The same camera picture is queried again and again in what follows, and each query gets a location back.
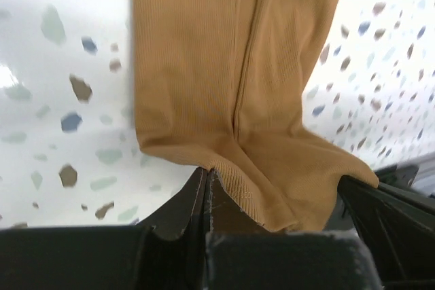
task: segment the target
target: terrazzo surface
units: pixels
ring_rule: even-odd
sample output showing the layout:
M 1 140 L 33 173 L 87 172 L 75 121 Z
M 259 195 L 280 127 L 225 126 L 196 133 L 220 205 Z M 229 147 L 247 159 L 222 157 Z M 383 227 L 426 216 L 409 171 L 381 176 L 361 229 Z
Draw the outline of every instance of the terrazzo surface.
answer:
M 130 11 L 0 0 L 0 228 L 134 223 L 193 172 L 138 149 Z M 434 22 L 435 0 L 341 0 L 306 126 L 373 168 L 434 152 Z

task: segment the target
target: towel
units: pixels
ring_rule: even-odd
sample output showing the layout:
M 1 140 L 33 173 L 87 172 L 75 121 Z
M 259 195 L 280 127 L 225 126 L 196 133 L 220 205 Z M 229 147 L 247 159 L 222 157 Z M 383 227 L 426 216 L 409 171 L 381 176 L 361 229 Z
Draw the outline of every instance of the towel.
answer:
M 269 231 L 322 230 L 363 161 L 302 125 L 301 94 L 338 0 L 133 0 L 141 151 L 215 168 Z

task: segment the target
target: white surface with spots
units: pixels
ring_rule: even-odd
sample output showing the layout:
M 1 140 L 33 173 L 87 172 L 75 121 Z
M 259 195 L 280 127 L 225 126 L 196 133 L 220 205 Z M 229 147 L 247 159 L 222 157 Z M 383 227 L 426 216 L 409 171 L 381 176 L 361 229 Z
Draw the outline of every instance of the white surface with spots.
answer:
M 373 168 L 435 146 L 435 0 L 341 0 L 304 122 Z M 194 167 L 138 150 L 130 0 L 0 0 L 0 227 L 143 219 Z

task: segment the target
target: cloth fold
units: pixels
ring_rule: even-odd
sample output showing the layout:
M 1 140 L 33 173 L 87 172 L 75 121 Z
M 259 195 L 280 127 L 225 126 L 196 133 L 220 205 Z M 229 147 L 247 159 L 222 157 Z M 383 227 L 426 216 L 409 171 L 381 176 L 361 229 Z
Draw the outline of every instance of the cloth fold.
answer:
M 322 230 L 363 161 L 302 125 L 301 94 L 338 0 L 133 0 L 142 152 L 216 168 L 270 231 Z

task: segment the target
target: tan fabric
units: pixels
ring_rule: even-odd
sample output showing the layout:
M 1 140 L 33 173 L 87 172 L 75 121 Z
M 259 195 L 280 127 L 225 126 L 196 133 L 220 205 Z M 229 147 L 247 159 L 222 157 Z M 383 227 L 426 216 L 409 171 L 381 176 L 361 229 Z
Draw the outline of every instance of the tan fabric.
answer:
M 220 171 L 270 231 L 321 230 L 359 159 L 302 127 L 301 94 L 338 0 L 133 0 L 144 153 Z

